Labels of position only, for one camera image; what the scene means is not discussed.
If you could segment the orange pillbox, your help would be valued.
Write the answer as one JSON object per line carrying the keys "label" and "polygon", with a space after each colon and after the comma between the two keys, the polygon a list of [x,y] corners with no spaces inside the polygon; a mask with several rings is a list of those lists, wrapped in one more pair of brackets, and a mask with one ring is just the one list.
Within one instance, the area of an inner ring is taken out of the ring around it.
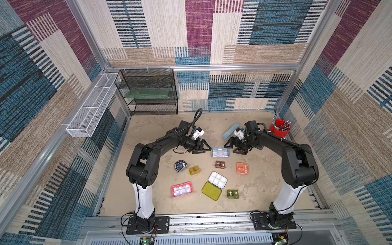
{"label": "orange pillbox", "polygon": [[247,163],[240,163],[236,164],[236,172],[240,175],[248,175],[249,174],[249,165]]}

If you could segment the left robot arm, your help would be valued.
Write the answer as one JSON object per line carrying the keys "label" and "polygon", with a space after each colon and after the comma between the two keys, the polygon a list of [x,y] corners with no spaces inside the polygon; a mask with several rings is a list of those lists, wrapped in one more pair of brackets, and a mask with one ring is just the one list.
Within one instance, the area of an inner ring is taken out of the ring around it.
{"label": "left robot arm", "polygon": [[168,151],[182,146],[187,153],[204,154],[211,146],[200,137],[201,128],[196,127],[203,109],[198,109],[192,122],[180,124],[149,144],[137,144],[126,169],[126,176],[132,184],[136,208],[129,218],[127,234],[151,234],[158,230],[155,221],[152,186],[158,177],[161,157]]}

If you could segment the blue six-compartment pillbox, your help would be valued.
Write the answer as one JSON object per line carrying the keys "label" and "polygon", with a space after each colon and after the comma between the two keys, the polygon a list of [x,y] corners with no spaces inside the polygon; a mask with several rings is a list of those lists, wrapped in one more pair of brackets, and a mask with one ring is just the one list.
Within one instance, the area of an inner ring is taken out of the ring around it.
{"label": "blue six-compartment pillbox", "polygon": [[230,157],[230,150],[226,148],[212,148],[211,157],[213,158],[228,158]]}

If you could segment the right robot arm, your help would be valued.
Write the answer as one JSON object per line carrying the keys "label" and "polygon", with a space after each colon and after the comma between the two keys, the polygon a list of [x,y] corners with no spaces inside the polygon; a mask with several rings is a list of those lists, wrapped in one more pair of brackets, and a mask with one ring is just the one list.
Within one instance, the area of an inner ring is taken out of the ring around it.
{"label": "right robot arm", "polygon": [[318,166],[311,147],[298,145],[286,139],[289,125],[275,122],[267,127],[264,123],[249,121],[242,129],[232,126],[224,135],[224,148],[234,154],[247,155],[251,150],[268,148],[281,157],[281,175],[284,184],[269,210],[250,212],[255,230],[296,229],[294,206],[303,191],[315,184],[319,178]]}

